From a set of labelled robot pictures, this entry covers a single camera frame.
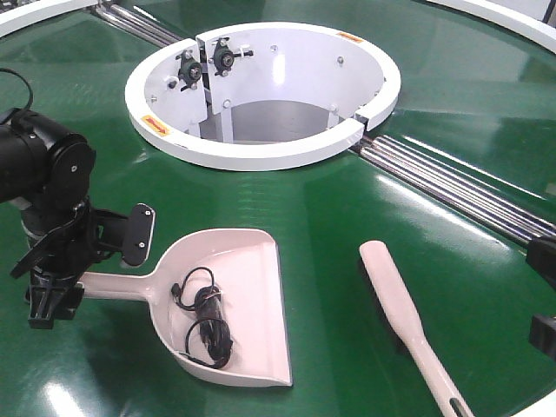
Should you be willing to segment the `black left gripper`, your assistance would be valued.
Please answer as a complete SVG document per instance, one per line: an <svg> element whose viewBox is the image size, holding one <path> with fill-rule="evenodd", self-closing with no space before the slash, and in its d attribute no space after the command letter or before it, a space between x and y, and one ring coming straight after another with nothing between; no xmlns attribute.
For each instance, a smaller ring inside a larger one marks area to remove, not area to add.
<svg viewBox="0 0 556 417"><path fill-rule="evenodd" d="M75 317L84 296L76 275L122 252L129 219L82 202L72 210L68 221L49 230L30 246L10 271L12 277L18 278L34 268L60 274L30 273L27 298L31 328L52 329L55 320L68 321Z"/></svg>

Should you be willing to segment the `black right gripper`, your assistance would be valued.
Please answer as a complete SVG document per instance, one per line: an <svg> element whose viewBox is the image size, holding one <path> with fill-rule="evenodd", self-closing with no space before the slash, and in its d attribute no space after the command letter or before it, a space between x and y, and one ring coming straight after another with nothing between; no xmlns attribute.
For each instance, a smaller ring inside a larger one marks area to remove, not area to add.
<svg viewBox="0 0 556 417"><path fill-rule="evenodd" d="M526 248L526 263L555 288L555 238L533 238ZM536 348L555 348L555 318L535 314L531 319L529 342Z"/></svg>

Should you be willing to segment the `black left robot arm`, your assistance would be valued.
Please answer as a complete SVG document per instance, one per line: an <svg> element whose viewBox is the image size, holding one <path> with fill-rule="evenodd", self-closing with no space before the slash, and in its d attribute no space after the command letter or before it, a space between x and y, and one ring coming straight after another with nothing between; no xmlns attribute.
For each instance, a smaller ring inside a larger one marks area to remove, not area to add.
<svg viewBox="0 0 556 417"><path fill-rule="evenodd" d="M30 276L31 328L72 319L83 273L122 251L127 216L90 202L95 161L84 136L48 117L18 108L1 114L1 200L19 210L28 244L10 274Z"/></svg>

